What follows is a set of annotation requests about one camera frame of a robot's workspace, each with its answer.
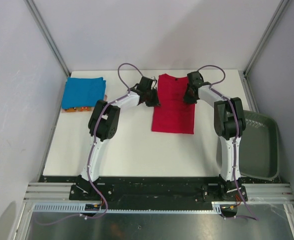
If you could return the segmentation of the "red t shirt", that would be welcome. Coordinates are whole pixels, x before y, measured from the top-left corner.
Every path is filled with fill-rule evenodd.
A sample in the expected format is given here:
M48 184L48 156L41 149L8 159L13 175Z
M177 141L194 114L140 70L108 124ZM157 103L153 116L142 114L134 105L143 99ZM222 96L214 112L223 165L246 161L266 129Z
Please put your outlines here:
M195 105L184 102L189 80L162 74L158 78L157 94L160 106L154 107L151 130L160 133L194 134Z

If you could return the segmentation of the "blue t shirt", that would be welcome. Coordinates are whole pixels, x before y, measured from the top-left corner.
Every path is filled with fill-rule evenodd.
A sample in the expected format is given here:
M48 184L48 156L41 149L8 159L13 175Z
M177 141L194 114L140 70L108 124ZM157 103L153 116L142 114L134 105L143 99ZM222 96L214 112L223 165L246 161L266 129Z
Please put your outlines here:
M66 81L61 107L64 110L79 107L94 107L103 100L106 91L106 81L98 78L69 77Z

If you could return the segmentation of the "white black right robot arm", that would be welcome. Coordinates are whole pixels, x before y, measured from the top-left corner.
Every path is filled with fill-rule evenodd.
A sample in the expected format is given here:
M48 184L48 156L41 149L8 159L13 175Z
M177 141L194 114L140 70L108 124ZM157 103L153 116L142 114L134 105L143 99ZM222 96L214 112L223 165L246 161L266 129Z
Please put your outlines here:
M187 87L183 101L195 104L198 100L206 102L213 108L213 125L221 144L221 170L222 185L217 188L218 196L229 201L240 189L241 177L240 143L246 129L246 120L242 100L239 97L229 98L205 82L198 71L187 74Z

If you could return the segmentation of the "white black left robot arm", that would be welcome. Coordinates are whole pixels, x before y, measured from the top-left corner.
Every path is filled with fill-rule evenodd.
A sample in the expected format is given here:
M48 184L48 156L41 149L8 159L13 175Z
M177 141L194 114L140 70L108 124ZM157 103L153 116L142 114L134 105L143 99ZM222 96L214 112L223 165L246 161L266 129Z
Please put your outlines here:
M86 164L77 177L76 187L87 200L97 196L98 188L94 182L100 176L100 168L107 144L115 136L120 113L129 108L145 104L147 107L158 107L157 82L155 78L142 76L140 82L129 88L126 94L112 101L97 101L88 122L90 151Z

